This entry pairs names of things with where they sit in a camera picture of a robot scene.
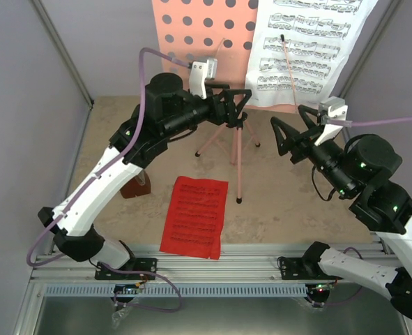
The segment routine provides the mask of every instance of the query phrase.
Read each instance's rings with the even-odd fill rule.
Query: musical notation
[[[338,13],[353,13],[359,10],[363,0],[274,0],[279,6],[296,7],[296,8],[313,8],[322,10],[331,10]]]
[[[350,31],[351,24],[336,23],[333,19],[322,19],[318,16],[273,14],[269,16],[268,28],[292,30],[300,34],[344,39]]]
[[[321,64],[316,61],[290,61],[292,73],[303,73],[310,77],[326,78],[330,75],[331,66],[328,64]],[[289,71],[286,59],[277,58],[261,58],[260,71],[266,72],[269,70]]]
[[[312,81],[294,78],[296,91],[304,94],[320,94],[323,85]],[[291,78],[286,75],[259,76],[257,79],[257,89],[260,91],[279,91],[292,89]]]
[[[335,59],[340,52],[337,45],[323,44],[318,42],[303,42],[301,40],[284,40],[287,52],[298,56],[314,56],[317,58],[331,60]],[[283,42],[280,37],[266,37],[263,48],[276,52],[284,52]]]

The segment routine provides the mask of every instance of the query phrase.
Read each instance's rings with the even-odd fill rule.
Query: round hole
[[[206,17],[203,21],[204,25],[208,28],[210,28],[211,26],[213,26],[213,21],[211,18]]]
[[[162,16],[162,21],[164,22],[164,23],[166,23],[166,24],[170,24],[171,23],[171,17],[170,17],[170,15],[163,15]]]
[[[259,0],[249,0],[247,5],[250,9],[256,9],[259,6]]]
[[[227,48],[230,48],[230,47],[232,47],[233,43],[232,43],[231,40],[225,40],[225,41],[223,42],[223,45],[224,45],[225,47],[227,47]]]
[[[249,21],[249,22],[246,24],[246,29],[247,29],[248,31],[254,30],[254,29],[255,29],[255,22]]]
[[[232,20],[226,20],[226,21],[224,22],[224,26],[225,26],[226,28],[228,28],[228,29],[232,29],[232,28],[234,27],[234,21],[232,21]]]
[[[193,43],[193,38],[191,36],[186,36],[184,38],[185,44],[192,44]]]
[[[183,17],[183,23],[186,26],[190,26],[192,24],[192,18],[190,16],[185,16]]]
[[[250,50],[250,48],[252,47],[252,42],[245,42],[245,44],[243,44],[243,47],[246,50]]]
[[[168,43],[172,43],[175,39],[173,38],[172,35],[167,34],[167,35],[165,36],[165,40],[166,40]]]
[[[210,47],[213,44],[212,38],[205,38],[204,39],[204,45]]]

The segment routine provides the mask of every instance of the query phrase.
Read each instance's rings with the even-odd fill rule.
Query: gray panel
[[[340,301],[356,289],[356,285],[341,284],[333,299]],[[176,300],[143,302],[171,308]],[[37,335],[405,334],[389,302],[369,290],[350,304],[314,313],[291,298],[189,298],[178,313],[135,309],[115,332],[111,328],[113,308],[106,298],[47,298]]]
[[[370,121],[412,116],[412,1],[403,1],[346,95],[349,118]],[[412,196],[412,124],[350,129],[389,140],[404,162],[393,180]]]
[[[15,324],[43,229],[66,189],[87,107],[28,1],[0,1],[0,334]]]
[[[342,72],[340,73],[339,79],[334,86],[333,92],[331,95],[338,96],[342,92],[346,81],[348,80],[350,74],[352,73],[356,63],[359,60],[359,57],[362,55],[364,49],[367,47],[367,44],[372,37],[376,27],[378,26],[381,18],[386,12],[388,6],[393,0],[378,0],[378,3],[373,8],[372,12],[368,16],[367,20],[364,23],[364,27],[359,34],[358,40],[353,47],[353,50],[350,53],[350,57],[345,64]]]
[[[159,50],[151,1],[42,0],[93,98],[136,95],[143,47]],[[146,79],[162,71],[159,57],[145,61]]]

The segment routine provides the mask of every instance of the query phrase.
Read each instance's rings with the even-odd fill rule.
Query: white sheet music
[[[245,88],[250,105],[297,104],[329,97],[377,0],[260,0]]]

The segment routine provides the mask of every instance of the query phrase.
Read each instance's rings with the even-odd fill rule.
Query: gray wall
[[[403,1],[362,73],[346,96],[349,118],[369,121],[412,116],[412,1]],[[412,196],[412,124],[353,128],[392,143],[404,162],[394,180]]]
[[[159,50],[151,0],[42,3],[93,98],[139,94],[139,51]],[[146,57],[145,69],[150,80],[162,71],[160,58]]]
[[[63,196],[87,107],[26,0],[0,1],[0,334],[13,330],[36,217]]]

